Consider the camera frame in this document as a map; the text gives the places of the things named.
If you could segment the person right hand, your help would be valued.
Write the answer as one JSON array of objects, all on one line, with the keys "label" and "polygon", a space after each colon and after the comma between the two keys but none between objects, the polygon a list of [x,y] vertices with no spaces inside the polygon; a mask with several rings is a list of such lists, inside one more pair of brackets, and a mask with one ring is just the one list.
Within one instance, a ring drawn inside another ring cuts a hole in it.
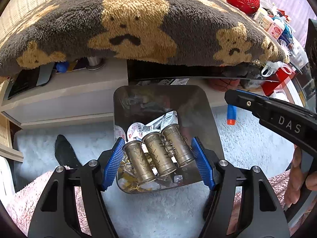
[{"label": "person right hand", "polygon": [[284,201],[287,207],[297,203],[300,198],[300,188],[304,183],[309,190],[316,191],[316,172],[305,178],[305,175],[300,169],[301,156],[302,151],[296,146],[293,154],[289,180],[284,194]]}]

